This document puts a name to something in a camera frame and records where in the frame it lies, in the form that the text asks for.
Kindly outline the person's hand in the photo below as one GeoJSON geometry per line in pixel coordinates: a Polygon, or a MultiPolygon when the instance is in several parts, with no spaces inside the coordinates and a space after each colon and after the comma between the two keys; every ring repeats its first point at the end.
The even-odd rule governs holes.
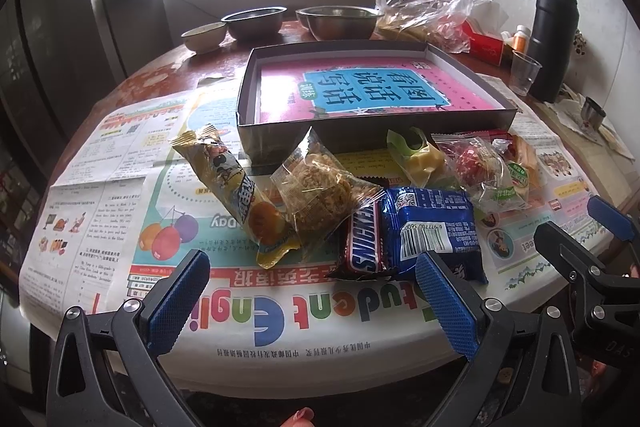
{"type": "Polygon", "coordinates": [[[281,427],[314,427],[313,419],[314,411],[309,407],[303,407],[288,418],[281,427]]]}

